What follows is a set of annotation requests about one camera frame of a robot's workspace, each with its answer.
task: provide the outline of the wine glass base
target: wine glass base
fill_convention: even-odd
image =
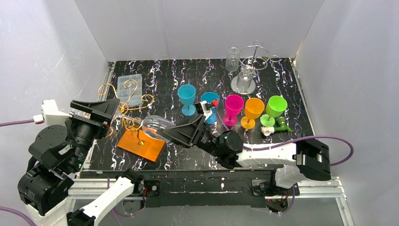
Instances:
[[[193,115],[193,114],[195,113],[195,107],[194,107],[194,105],[184,105],[184,106],[182,107],[182,113],[183,113],[185,116]]]
[[[249,95],[249,94],[252,94],[253,92],[255,92],[256,83],[254,80],[251,80],[251,85],[249,86],[249,88],[247,90],[242,90],[237,87],[237,79],[238,79],[238,76],[234,77],[230,83],[230,87],[234,93],[241,94],[241,95]]]
[[[253,127],[255,127],[255,120],[250,119],[248,122],[248,118],[243,117],[241,119],[241,126],[244,127],[244,129],[252,129]]]
[[[211,116],[205,121],[208,124],[213,124],[217,120],[216,114],[211,114]]]
[[[225,116],[223,116],[223,123],[226,126],[234,126],[235,124],[237,124],[237,117],[225,115]]]
[[[275,119],[273,117],[270,117],[267,114],[264,114],[261,116],[261,124],[263,126],[274,126],[276,123]]]

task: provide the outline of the blue plastic wine glass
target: blue plastic wine glass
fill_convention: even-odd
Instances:
[[[184,105],[182,113],[186,116],[193,115],[195,113],[195,107],[192,105],[195,101],[195,87],[190,84],[182,85],[177,90],[177,95]]]
[[[217,95],[214,92],[204,93],[204,95],[201,96],[201,101],[207,101],[208,103],[211,103],[214,100],[217,100],[217,102],[219,103],[219,95]],[[211,114],[211,116],[206,120],[206,122],[208,124],[213,124],[217,120],[217,117],[215,114],[216,109],[212,108],[212,112],[213,113]]]

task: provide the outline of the white plastic piece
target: white plastic piece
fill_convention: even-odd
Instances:
[[[35,121],[35,124],[42,124],[44,123],[44,118],[42,114],[37,114],[33,116],[33,120]]]
[[[202,111],[204,112],[205,120],[207,120],[213,113],[212,108],[207,110],[207,108],[205,107],[206,103],[208,103],[206,100],[200,102]]]
[[[120,177],[115,184],[89,205],[82,207],[89,217],[96,217],[94,226],[97,226],[105,215],[111,211],[122,199],[133,193],[134,184],[127,178]]]
[[[44,216],[40,215],[37,209],[31,205],[26,205],[26,209],[37,226],[67,226],[66,213],[68,212],[68,208],[66,206],[66,199],[49,210]]]
[[[267,136],[270,136],[270,134],[274,133],[274,127],[266,126],[266,127],[263,127],[261,131],[262,131],[263,135],[265,135],[267,137]]]
[[[276,144],[248,145],[252,148],[270,147]],[[253,151],[244,149],[237,154],[237,163],[242,167],[254,164],[282,164],[296,166],[296,160],[292,156],[296,154],[296,144],[287,144],[281,147],[266,149],[263,151]]]
[[[283,188],[290,188],[295,183],[308,180],[296,166],[284,166],[283,168],[277,169],[275,178],[276,185]]]
[[[41,105],[42,115],[44,116],[44,122],[46,125],[65,125],[70,115],[58,110],[55,100],[43,100]]]

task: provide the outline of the gold wire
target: gold wire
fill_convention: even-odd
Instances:
[[[108,130],[111,130],[111,132],[107,136],[105,136],[104,138],[109,138],[113,134],[113,132],[115,131],[113,129],[113,126],[110,126],[110,128]]]
[[[129,108],[129,107],[128,107],[128,102],[130,101],[130,99],[132,98],[132,96],[134,95],[134,93],[136,92],[136,90],[137,90],[137,88],[138,88],[138,82],[137,82],[136,80],[134,80],[134,79],[129,79],[129,80],[125,81],[125,82],[123,83],[123,87],[129,88],[130,86],[132,86],[133,84],[129,84],[128,86],[126,86],[126,83],[129,82],[129,81],[134,81],[134,82],[136,83],[136,87],[135,87],[135,89],[133,90],[133,93],[129,96],[129,99],[128,99],[126,102],[121,102],[121,103],[120,103],[120,108],[119,108],[119,110],[120,110],[120,112],[121,112],[123,115],[126,115],[126,113],[127,113],[128,111],[140,110],[140,109],[147,108],[147,107],[151,106],[151,105],[155,102],[155,97],[154,97],[153,95],[151,95],[151,94],[144,94],[144,95],[141,96],[141,100],[142,100],[142,101],[149,102],[149,101],[146,99],[146,97],[151,97],[151,99],[152,99],[151,102],[150,102],[149,104],[147,104],[147,106],[144,106],[144,107],[137,107],[137,108]],[[104,93],[101,93],[101,92],[100,92],[101,89],[102,89],[104,86],[111,86],[112,89],[113,89],[113,91],[114,91],[114,93],[115,93],[115,97],[118,98],[118,94],[117,94],[117,92],[116,92],[115,86],[112,85],[112,84],[110,84],[110,83],[106,83],[106,84],[100,86],[100,88],[98,89],[98,94],[99,94],[100,96],[104,96],[104,95],[107,93],[107,91],[105,91]],[[138,131],[138,130],[141,128],[141,123],[140,123],[139,125],[135,125],[135,122],[134,122],[134,121],[122,117],[122,119],[121,119],[121,126],[122,126],[122,128],[124,128],[125,130],[131,131],[131,133],[132,133],[132,135],[133,135],[136,131]],[[107,135],[106,138],[107,138],[107,137],[110,137],[110,136],[114,133],[114,131],[115,131],[114,128],[113,128],[112,126],[110,126],[110,129],[111,129],[111,133],[110,133],[109,135]]]
[[[111,87],[113,88],[113,92],[115,93],[115,97],[118,98],[118,94],[116,93],[116,89],[115,89],[115,87],[114,87],[111,83],[106,83],[106,84],[100,86],[100,88],[98,88],[98,94],[99,94],[100,96],[104,96],[104,95],[107,93],[107,90],[105,90],[104,93],[100,93],[100,90],[101,90],[104,86],[106,86],[106,85],[111,86]]]

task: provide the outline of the green plastic piece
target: green plastic piece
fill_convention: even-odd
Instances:
[[[287,101],[280,96],[272,96],[266,105],[266,113],[261,117],[263,126],[274,126],[274,118],[279,117],[287,109]]]
[[[287,131],[292,132],[292,129],[287,125],[286,119],[284,117],[277,118],[278,127],[274,127],[274,131]]]

